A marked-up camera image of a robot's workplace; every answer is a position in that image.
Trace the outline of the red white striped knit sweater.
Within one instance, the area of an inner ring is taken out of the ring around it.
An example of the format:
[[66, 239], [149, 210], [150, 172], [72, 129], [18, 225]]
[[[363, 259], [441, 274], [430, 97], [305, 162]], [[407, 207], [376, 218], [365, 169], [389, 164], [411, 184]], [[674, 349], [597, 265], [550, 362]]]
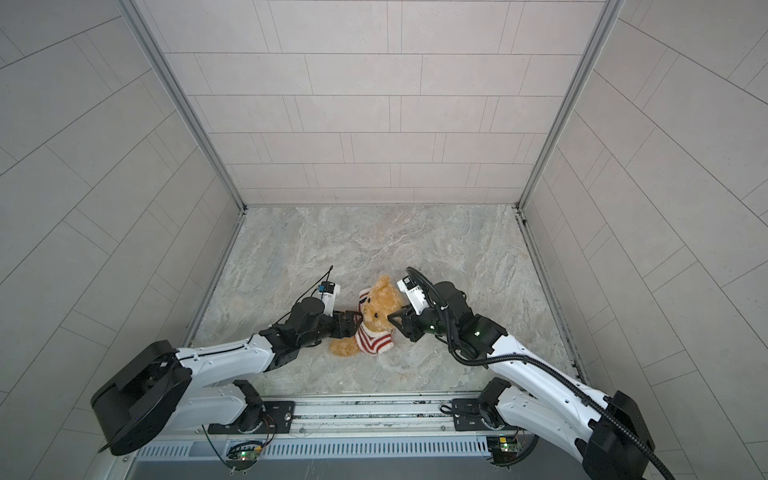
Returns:
[[391, 350], [394, 347], [392, 336], [394, 327], [387, 322], [381, 322], [382, 317], [374, 308], [371, 289], [360, 291], [358, 312], [363, 316], [355, 335], [358, 349], [371, 356], [378, 356]]

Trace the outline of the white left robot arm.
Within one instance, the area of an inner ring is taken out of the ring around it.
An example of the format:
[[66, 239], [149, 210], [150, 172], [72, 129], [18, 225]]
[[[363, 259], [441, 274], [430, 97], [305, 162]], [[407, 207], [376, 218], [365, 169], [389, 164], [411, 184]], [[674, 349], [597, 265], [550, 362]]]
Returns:
[[105, 447], [125, 455], [163, 432], [209, 424], [252, 431], [264, 408], [247, 376], [276, 370], [325, 338], [353, 338], [362, 320], [357, 311], [328, 312], [322, 300], [308, 297], [292, 306], [286, 322], [244, 340], [204, 348], [156, 341], [90, 400]]

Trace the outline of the tan plush teddy bear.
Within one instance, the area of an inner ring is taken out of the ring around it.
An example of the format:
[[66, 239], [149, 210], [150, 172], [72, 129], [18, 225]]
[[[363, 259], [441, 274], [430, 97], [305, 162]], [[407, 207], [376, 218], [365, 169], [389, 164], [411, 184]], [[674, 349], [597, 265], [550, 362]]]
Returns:
[[401, 292], [392, 283], [388, 275], [382, 275], [369, 289], [359, 293], [357, 312], [362, 321], [349, 338], [333, 339], [329, 352], [337, 357], [351, 357], [360, 352], [378, 356], [394, 346], [395, 327], [388, 316], [402, 307]]

